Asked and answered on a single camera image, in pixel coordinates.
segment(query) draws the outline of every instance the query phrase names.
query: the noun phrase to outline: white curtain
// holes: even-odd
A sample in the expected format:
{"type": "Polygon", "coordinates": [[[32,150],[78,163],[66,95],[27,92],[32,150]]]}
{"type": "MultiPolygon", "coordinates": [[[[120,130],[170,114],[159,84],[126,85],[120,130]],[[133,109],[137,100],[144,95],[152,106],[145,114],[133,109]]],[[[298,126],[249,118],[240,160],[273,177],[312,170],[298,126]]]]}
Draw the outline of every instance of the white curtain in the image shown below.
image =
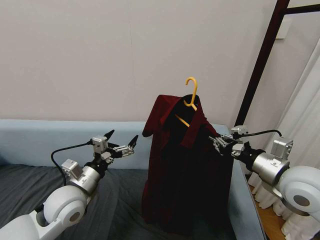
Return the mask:
{"type": "MultiPolygon", "coordinates": [[[[304,165],[320,169],[320,40],[285,108],[278,129],[284,137],[293,139],[288,158],[291,167],[304,165]]],[[[271,138],[266,152],[270,152],[276,137],[271,138]]],[[[257,174],[253,173],[248,182],[254,186],[252,193],[259,207],[266,209],[273,205],[273,211],[286,220],[281,228],[285,239],[309,240],[320,231],[320,223],[311,216],[292,213],[267,192],[257,174]]]]}

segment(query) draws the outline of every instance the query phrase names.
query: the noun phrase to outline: gray fabric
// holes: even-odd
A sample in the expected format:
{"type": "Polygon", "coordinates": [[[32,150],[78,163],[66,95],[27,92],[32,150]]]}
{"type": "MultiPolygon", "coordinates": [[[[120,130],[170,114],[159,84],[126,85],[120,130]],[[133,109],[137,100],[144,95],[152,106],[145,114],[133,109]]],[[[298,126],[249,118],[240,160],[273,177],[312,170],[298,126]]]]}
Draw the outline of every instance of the gray fabric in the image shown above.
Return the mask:
{"type": "MultiPolygon", "coordinates": [[[[194,220],[193,236],[163,232],[141,217],[141,197],[147,170],[110,169],[79,224],[67,228],[58,240],[230,240],[235,239],[228,217],[225,224],[194,220]]],[[[0,228],[30,213],[62,185],[56,168],[7,165],[0,167],[0,228]]]]}

